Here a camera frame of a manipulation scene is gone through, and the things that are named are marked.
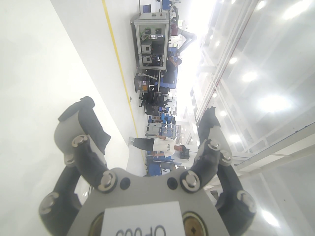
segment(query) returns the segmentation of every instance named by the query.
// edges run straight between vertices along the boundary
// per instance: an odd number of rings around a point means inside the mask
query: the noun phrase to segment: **black shorts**
[[[135,141],[132,143],[133,146],[146,150],[153,151],[154,139],[146,139],[146,138],[135,138]]]

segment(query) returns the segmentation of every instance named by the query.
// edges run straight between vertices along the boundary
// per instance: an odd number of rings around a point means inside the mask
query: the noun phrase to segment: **white label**
[[[101,236],[185,236],[178,201],[107,208]]]

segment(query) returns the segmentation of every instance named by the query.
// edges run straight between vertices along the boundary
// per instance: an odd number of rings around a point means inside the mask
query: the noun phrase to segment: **white t-shirt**
[[[166,137],[165,140],[156,138],[154,139],[153,151],[162,151],[164,156],[169,157],[175,153],[175,145],[175,141],[171,138]]]

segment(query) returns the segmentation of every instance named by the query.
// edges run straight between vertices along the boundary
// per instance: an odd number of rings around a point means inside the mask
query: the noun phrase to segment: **man in white t-shirt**
[[[169,157],[175,153],[175,151],[183,151],[186,149],[184,145],[177,146],[175,141],[171,138],[156,135],[156,139],[150,138],[133,138],[129,137],[129,145],[133,145],[139,149],[146,151],[157,151],[153,156],[165,156]]]

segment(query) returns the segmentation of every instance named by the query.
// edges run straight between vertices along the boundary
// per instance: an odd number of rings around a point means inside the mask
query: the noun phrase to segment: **control cabinet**
[[[170,14],[143,13],[134,21],[140,69],[166,69]]]

